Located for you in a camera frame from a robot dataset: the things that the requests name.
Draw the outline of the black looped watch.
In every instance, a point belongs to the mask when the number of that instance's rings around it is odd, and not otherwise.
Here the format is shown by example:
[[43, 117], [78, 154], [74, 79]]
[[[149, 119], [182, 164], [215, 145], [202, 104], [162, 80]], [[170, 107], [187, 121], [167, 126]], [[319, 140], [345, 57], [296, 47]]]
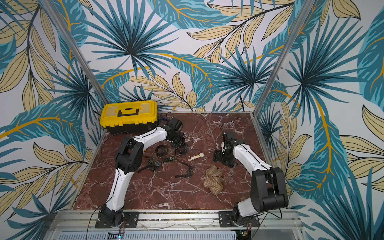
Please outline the black looped watch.
[[189, 147], [187, 144], [181, 145], [178, 149], [175, 149], [175, 154], [186, 154], [189, 151]]

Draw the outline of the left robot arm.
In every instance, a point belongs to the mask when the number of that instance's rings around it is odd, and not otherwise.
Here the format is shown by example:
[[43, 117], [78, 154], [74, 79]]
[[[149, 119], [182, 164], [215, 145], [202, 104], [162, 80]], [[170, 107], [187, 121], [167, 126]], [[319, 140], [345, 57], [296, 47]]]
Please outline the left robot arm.
[[176, 150], [188, 147], [181, 131], [183, 123], [177, 118], [167, 124], [156, 127], [147, 133], [122, 140], [115, 155], [114, 182], [98, 218], [112, 228], [121, 227], [127, 217], [124, 216], [125, 196], [134, 173], [142, 164], [143, 153], [158, 142], [168, 141]]

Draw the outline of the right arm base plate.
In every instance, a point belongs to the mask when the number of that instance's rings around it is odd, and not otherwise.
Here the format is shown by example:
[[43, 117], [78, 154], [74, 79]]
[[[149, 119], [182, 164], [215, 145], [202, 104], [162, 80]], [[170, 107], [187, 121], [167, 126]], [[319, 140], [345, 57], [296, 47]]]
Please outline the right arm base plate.
[[219, 211], [218, 215], [221, 228], [253, 228], [260, 226], [259, 218], [257, 216], [242, 217], [234, 211]]

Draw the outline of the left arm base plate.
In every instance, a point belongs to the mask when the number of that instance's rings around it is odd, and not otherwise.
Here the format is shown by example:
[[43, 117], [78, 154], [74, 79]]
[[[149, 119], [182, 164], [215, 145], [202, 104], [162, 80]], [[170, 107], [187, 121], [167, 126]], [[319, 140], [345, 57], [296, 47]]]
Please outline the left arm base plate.
[[100, 212], [95, 224], [96, 229], [134, 229], [137, 227], [139, 212], [119, 212], [107, 214]]

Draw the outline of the beige striped cloth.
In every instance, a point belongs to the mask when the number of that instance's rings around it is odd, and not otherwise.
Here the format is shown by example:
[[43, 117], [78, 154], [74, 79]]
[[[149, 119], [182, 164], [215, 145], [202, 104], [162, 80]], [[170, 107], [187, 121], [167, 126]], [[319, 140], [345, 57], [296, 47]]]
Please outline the beige striped cloth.
[[208, 188], [213, 195], [218, 195], [224, 189], [223, 173], [223, 169], [212, 165], [206, 170], [206, 176], [203, 182], [203, 187]]

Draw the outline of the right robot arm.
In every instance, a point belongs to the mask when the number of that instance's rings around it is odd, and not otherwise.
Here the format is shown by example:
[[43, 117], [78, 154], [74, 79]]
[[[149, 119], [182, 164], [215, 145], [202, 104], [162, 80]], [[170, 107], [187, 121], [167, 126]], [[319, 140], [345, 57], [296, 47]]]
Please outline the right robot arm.
[[229, 221], [226, 227], [243, 227], [257, 214], [288, 206], [286, 178], [281, 168], [264, 162], [245, 141], [236, 139], [233, 132], [223, 132], [221, 147], [221, 150], [214, 152], [214, 162], [234, 168], [238, 160], [251, 175], [251, 195], [235, 204], [228, 217], [223, 217], [223, 220]]

